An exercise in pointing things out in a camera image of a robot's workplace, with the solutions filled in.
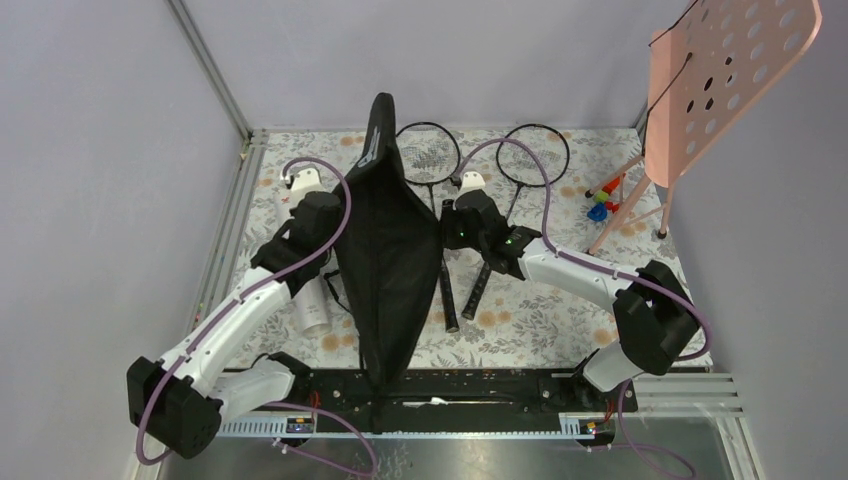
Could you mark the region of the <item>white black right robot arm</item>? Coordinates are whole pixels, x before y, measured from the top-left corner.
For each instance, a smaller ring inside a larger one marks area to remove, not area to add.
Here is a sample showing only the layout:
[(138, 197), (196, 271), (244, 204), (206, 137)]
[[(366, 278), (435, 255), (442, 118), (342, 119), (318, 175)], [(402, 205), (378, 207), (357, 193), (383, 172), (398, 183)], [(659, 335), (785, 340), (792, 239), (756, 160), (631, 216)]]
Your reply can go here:
[(558, 251), (542, 232), (508, 225), (481, 190), (444, 201), (441, 224), (445, 247), (472, 249), (498, 274), (557, 287), (613, 315), (617, 340), (576, 368), (573, 396), (583, 410), (601, 410), (613, 389), (629, 379), (666, 374), (700, 328), (680, 281), (662, 262), (618, 268), (587, 254)]

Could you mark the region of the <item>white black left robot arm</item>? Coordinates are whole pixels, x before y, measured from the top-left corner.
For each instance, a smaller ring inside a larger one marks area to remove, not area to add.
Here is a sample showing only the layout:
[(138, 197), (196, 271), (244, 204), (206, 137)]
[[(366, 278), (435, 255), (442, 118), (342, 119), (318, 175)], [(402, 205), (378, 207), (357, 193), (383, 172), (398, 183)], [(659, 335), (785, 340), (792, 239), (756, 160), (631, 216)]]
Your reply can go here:
[(310, 385), (272, 360), (229, 378), (236, 351), (272, 314), (315, 279), (351, 214), (349, 193), (313, 191), (251, 259), (243, 280), (183, 341), (157, 360), (139, 357), (126, 373), (137, 460), (152, 466), (175, 453), (190, 459), (222, 424), (276, 401), (296, 411)]

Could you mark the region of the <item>black Crossway racket bag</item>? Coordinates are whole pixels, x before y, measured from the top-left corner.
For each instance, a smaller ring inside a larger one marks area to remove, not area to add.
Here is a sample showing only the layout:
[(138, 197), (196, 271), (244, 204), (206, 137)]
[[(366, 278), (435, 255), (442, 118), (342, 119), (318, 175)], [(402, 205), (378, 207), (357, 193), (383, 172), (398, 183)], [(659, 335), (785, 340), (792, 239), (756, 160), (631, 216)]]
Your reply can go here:
[(362, 153), (345, 180), (351, 213), (334, 251), (371, 389), (369, 426), (379, 433), (390, 388), (426, 323), (443, 253), (435, 214), (405, 180), (391, 94), (374, 98)]

